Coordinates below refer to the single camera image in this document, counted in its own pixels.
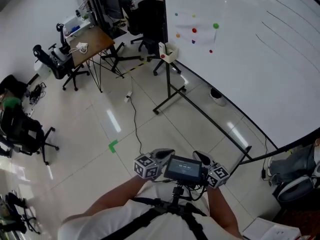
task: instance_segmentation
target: green tape marker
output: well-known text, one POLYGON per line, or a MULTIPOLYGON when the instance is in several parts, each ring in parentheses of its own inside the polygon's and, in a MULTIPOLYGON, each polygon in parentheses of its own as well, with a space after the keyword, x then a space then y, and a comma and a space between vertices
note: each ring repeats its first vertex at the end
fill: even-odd
POLYGON ((116 153, 116 150, 115 150, 115 148, 114 148, 114 145, 116 145, 117 143, 118 143, 118 140, 116 139, 116 140, 112 141, 112 142, 109 144, 109 149, 110 149, 110 151, 111 151, 112 153, 116 153))

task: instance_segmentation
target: extension cord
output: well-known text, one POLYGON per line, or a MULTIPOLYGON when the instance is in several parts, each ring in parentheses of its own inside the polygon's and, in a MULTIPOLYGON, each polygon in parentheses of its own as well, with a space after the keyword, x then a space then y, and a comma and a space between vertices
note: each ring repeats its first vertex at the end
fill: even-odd
POLYGON ((131 97, 131 95, 132 95, 132 91, 129 91, 128 94, 124 98, 124 102, 127 103, 129 101, 129 98, 131 97))

